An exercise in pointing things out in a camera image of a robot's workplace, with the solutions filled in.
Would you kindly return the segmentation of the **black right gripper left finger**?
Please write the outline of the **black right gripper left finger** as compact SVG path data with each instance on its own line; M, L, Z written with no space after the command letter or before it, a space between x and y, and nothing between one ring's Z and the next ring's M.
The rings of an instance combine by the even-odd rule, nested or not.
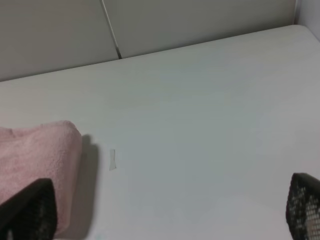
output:
M0 205L2 240L52 240L58 225L51 179L39 178Z

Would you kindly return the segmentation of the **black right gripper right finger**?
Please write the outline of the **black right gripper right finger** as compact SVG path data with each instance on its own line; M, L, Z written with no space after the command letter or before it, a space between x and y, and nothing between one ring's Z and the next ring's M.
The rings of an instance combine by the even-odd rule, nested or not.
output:
M320 240L320 181L307 173L294 173L285 211L294 240Z

